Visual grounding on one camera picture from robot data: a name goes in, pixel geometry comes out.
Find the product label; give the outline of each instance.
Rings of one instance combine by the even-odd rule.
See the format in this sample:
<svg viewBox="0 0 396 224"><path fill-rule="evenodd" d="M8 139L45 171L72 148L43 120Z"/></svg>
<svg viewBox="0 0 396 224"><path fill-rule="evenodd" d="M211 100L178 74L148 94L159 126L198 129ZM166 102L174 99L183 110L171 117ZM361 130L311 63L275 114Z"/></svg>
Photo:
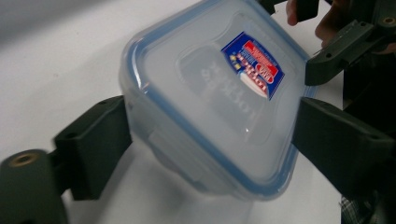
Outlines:
<svg viewBox="0 0 396 224"><path fill-rule="evenodd" d="M271 100L284 73L265 47L242 32L221 51L238 77L249 88Z"/></svg>

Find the red label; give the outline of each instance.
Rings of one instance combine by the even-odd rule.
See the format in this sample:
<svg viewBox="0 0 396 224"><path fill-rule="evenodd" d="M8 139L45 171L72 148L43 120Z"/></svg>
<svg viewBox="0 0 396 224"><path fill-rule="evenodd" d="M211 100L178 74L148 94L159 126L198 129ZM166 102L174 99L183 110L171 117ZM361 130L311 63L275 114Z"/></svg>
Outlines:
<svg viewBox="0 0 396 224"><path fill-rule="evenodd" d="M270 62L268 61L267 57L265 57L261 51L253 44L253 42L251 40L249 40L245 45L244 48L250 53L251 56L253 56L254 59L256 59L256 61L262 65L264 65L265 67L260 67L260 69L262 71L262 74L265 77L271 76L271 78L268 77L268 79L272 79L271 82L272 83L274 81L274 77L276 76L278 70L277 68Z"/></svg>

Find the plastic part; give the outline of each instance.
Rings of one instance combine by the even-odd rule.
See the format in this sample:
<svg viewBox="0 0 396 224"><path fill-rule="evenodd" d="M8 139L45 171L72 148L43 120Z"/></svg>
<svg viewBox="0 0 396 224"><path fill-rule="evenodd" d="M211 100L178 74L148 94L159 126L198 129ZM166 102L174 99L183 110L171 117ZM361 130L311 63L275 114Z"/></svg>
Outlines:
<svg viewBox="0 0 396 224"><path fill-rule="evenodd" d="M319 0L296 0L297 21L307 21L318 15Z"/></svg>
<svg viewBox="0 0 396 224"><path fill-rule="evenodd" d="M364 199L389 183L395 140L319 100L302 98L292 143L348 199Z"/></svg>
<svg viewBox="0 0 396 224"><path fill-rule="evenodd" d="M93 106L55 137L50 154L32 149L0 168L1 224L66 224L61 195L99 199L123 152L132 143L122 96Z"/></svg>
<svg viewBox="0 0 396 224"><path fill-rule="evenodd" d="M104 100L55 137L75 200L98 199L132 143L122 96Z"/></svg>
<svg viewBox="0 0 396 224"><path fill-rule="evenodd" d="M45 151L15 154L3 161L0 169L0 223L67 223L51 159Z"/></svg>

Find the brass insert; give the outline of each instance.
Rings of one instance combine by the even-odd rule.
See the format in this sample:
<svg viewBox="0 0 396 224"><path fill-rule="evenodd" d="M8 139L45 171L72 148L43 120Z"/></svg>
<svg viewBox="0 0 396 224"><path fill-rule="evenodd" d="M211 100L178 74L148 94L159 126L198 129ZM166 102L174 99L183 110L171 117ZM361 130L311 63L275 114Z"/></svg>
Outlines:
<svg viewBox="0 0 396 224"><path fill-rule="evenodd" d="M33 152L23 153L23 154L15 157L14 159L12 159L12 161L9 163L9 166L11 166L11 167L24 166L26 164L29 164L29 163L37 160L37 158L38 158L37 153L33 153Z"/></svg>

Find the human hand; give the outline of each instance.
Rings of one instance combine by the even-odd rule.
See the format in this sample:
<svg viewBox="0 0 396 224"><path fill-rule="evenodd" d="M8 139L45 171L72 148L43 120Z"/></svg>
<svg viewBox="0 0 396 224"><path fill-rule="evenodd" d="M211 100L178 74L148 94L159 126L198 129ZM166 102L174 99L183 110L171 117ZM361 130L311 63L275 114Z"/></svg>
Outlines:
<svg viewBox="0 0 396 224"><path fill-rule="evenodd" d="M288 0L286 4L286 13L288 15L288 24L296 25L297 22L297 1L304 0ZM323 17L318 27L315 30L315 35L322 40L321 46L324 48L329 45L329 42L348 23L348 8L350 0L333 0L329 12ZM378 52L380 54L387 54L396 52L396 43L389 44L388 47Z"/></svg>

